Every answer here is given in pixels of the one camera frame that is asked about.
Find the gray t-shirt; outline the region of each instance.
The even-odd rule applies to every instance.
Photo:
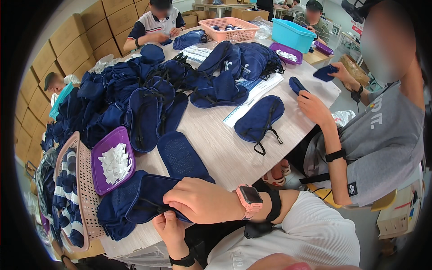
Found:
[[[373,102],[338,128],[346,151],[350,199],[359,206],[399,187],[423,158],[424,112],[399,91],[399,86],[395,83],[384,93],[369,93]],[[308,176],[328,172],[325,155],[324,136],[319,132],[306,151],[303,169]],[[315,186],[330,188],[330,180]]]

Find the hand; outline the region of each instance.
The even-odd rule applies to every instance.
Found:
[[[152,219],[153,226],[159,233],[168,249],[168,253],[174,260],[189,255],[189,248],[184,242],[186,231],[183,223],[177,219],[174,211],[166,211]]]
[[[297,102],[300,110],[321,128],[328,123],[334,123],[330,110],[317,96],[302,90],[299,92]]]
[[[165,35],[162,32],[159,33],[152,33],[152,34],[148,34],[148,39],[150,42],[157,42],[157,43],[161,43],[166,41],[167,39],[169,39],[168,35]]]
[[[344,67],[344,65],[341,62],[336,62],[336,63],[331,63],[330,65],[334,66],[335,68],[337,68],[339,71],[335,72],[335,73],[331,73],[328,74],[330,76],[336,77],[338,79],[341,80],[341,82],[344,83],[348,83],[351,85],[352,89],[360,89],[360,83],[357,82],[352,76],[351,74],[348,73],[348,71],[346,70],[346,68]]]
[[[236,193],[198,178],[185,177],[163,197],[190,221],[212,224],[241,219],[246,209]]]
[[[180,28],[175,28],[175,27],[173,27],[173,28],[169,31],[169,35],[170,35],[171,37],[176,37],[176,36],[178,36],[178,35],[180,34],[180,32],[181,32],[181,29],[180,29]]]
[[[316,33],[315,33],[315,29],[314,29],[312,26],[308,25],[308,26],[306,27],[306,29],[308,29],[308,30],[311,31],[312,33],[316,34]]]

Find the person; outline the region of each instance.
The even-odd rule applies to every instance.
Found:
[[[338,72],[330,75],[366,106],[344,127],[336,126],[317,96],[300,91],[297,97],[300,110],[317,126],[286,159],[309,177],[303,182],[331,188],[339,205],[364,206],[382,198],[403,184],[424,156],[423,85],[427,78],[416,52],[412,22],[402,6],[391,2],[370,8],[362,33],[362,56],[378,80],[395,83],[369,92],[341,62],[332,63]]]
[[[78,77],[70,74],[63,78],[60,73],[50,72],[45,78],[45,87],[44,91],[48,91],[49,93],[53,93],[51,96],[51,107],[54,106],[55,101],[58,98],[58,95],[66,87],[69,83],[73,84],[74,87],[79,87],[81,82]]]
[[[149,5],[150,11],[137,20],[124,43],[125,51],[139,49],[148,42],[165,42],[186,29],[180,11],[170,0],[150,0]]]
[[[273,1],[272,0],[257,0],[257,7],[260,10],[265,10],[269,12],[267,20],[271,22],[273,19]]]
[[[285,3],[283,4],[283,8],[289,12],[293,12],[295,16],[297,16],[297,14],[300,12],[305,13],[306,11],[306,7],[300,3],[300,0],[293,0],[291,6],[286,6]]]
[[[198,178],[183,178],[164,195],[165,204],[198,223],[185,231],[173,211],[152,220],[170,258],[188,257],[190,248],[195,249],[187,242],[204,239],[202,265],[196,257],[188,267],[174,261],[173,270],[359,269],[354,223],[307,191],[279,191],[280,211],[271,222],[278,229],[247,239],[245,224],[269,216],[276,200],[255,189],[246,193],[251,194],[246,195],[249,199],[262,199],[262,208],[249,217],[251,221],[241,221],[246,209],[240,195]]]
[[[306,3],[306,12],[296,12],[294,21],[298,25],[307,25],[307,29],[317,35],[316,40],[324,45],[330,41],[330,31],[321,19],[323,6],[316,0]]]

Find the pink plastic basket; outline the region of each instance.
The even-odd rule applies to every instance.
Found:
[[[255,38],[255,33],[259,29],[258,26],[232,17],[216,18],[202,20],[198,22],[202,25],[203,30],[209,35],[214,41],[224,41],[224,40],[237,40],[245,41]],[[224,31],[225,27],[230,24],[232,26],[238,26],[241,29]],[[211,26],[217,25],[221,31],[216,31]]]
[[[74,246],[66,233],[62,230],[70,249],[83,252],[89,249],[89,242],[106,236],[104,229],[98,222],[99,196],[96,194],[92,178],[92,152],[80,141],[79,132],[75,131],[60,150],[54,171],[54,181],[61,172],[63,156],[69,148],[76,150],[76,188],[79,199],[79,211],[83,221],[84,245],[82,248]]]

